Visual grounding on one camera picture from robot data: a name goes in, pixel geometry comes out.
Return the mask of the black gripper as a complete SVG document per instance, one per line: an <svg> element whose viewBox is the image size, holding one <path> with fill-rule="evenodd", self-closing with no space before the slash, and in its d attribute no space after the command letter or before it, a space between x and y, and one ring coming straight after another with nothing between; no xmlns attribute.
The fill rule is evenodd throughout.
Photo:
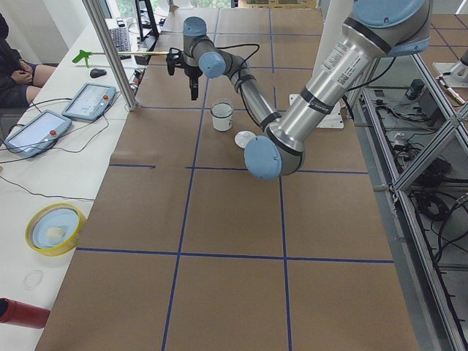
<svg viewBox="0 0 468 351"><path fill-rule="evenodd" d="M187 77L190 78L189 87L190 87L191 100L197 100L198 99L198 77L200 77L200 68L186 66L184 68L184 73Z"/></svg>

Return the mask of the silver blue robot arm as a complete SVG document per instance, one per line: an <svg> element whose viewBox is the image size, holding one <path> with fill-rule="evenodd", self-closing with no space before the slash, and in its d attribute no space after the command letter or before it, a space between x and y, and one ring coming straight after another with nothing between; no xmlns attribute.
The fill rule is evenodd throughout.
<svg viewBox="0 0 468 351"><path fill-rule="evenodd" d="M246 59L215 47L202 18L184 21L181 63L198 75L229 78L263 131L244 149L246 168L256 178L270 180L301 167L308 136L373 60L428 47L432 8L432 1L354 1L341 38L285 114L271 107Z"/></svg>

